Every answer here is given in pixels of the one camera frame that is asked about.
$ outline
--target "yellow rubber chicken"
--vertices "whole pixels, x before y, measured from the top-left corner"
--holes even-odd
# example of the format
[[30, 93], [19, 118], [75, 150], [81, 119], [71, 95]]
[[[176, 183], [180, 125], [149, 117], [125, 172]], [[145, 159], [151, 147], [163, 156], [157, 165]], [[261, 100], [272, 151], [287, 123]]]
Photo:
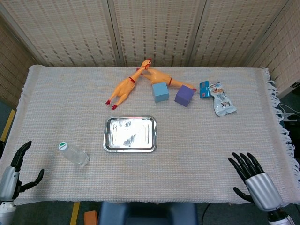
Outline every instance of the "yellow rubber chicken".
[[126, 100], [128, 95], [130, 94], [130, 92], [133, 90], [133, 88], [135, 88], [135, 82], [139, 78], [140, 74], [144, 70], [148, 69], [150, 64], [151, 64], [151, 59], [147, 59], [144, 62], [142, 62], [141, 67], [132, 76], [124, 79], [117, 86], [117, 88], [114, 90], [113, 94], [110, 96], [110, 98], [107, 100], [107, 102], [105, 104], [109, 105], [111, 103], [111, 100], [114, 97], [119, 96], [120, 97], [119, 101], [117, 102], [117, 104], [115, 104], [112, 107], [112, 110], [115, 110], [122, 102], [124, 102]]
[[149, 79], [151, 81], [151, 84], [166, 83], [168, 86], [175, 87], [175, 88], [180, 88], [182, 85], [184, 85], [195, 91], [197, 90], [192, 85], [177, 81], [173, 79], [169, 74], [162, 73], [156, 69], [150, 68], [147, 71], [151, 73], [151, 75], [143, 74], [143, 76]]

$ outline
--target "metal tray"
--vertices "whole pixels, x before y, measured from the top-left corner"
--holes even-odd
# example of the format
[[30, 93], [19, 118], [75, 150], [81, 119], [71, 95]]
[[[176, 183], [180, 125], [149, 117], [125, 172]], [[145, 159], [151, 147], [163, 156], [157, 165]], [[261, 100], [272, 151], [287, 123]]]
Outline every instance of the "metal tray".
[[151, 116], [110, 117], [103, 147], [108, 152], [152, 152], [157, 144], [156, 126]]

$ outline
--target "blue cube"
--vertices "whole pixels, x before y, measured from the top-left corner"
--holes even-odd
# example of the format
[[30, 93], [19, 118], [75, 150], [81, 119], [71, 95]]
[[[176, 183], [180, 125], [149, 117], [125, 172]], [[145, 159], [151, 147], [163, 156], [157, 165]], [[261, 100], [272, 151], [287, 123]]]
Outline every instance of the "blue cube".
[[152, 92], [155, 102], [166, 101], [169, 99], [169, 90], [166, 83], [157, 83], [152, 85]]
[[182, 85], [176, 94], [175, 102], [187, 107], [189, 102], [192, 100], [194, 90]]
[[208, 81], [200, 83], [200, 98], [206, 98], [210, 96], [210, 84]]

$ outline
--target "floor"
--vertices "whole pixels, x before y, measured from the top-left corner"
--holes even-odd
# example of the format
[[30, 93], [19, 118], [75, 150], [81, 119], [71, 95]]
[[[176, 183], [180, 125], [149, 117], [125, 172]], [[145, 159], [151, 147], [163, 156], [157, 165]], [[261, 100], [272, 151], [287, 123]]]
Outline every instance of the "floor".
[[[283, 103], [300, 110], [300, 97], [292, 95], [283, 99]], [[11, 108], [0, 102], [0, 135], [6, 127]], [[14, 225], [84, 225], [83, 214], [86, 211], [101, 208], [100, 202], [80, 202], [76, 222], [71, 224], [73, 202], [37, 202], [17, 207], [13, 224]], [[260, 211], [253, 204], [234, 205], [228, 203], [198, 204], [198, 218], [200, 225], [267, 225], [267, 214]], [[295, 224], [300, 224], [300, 206], [290, 204], [285, 211], [293, 218]]]

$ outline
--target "bottle cap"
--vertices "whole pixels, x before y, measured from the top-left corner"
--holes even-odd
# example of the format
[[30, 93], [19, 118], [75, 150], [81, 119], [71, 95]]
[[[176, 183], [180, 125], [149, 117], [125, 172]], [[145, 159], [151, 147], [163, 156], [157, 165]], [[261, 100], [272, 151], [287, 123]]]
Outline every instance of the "bottle cap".
[[59, 150], [66, 150], [68, 147], [68, 144], [66, 142], [62, 142], [58, 145]]

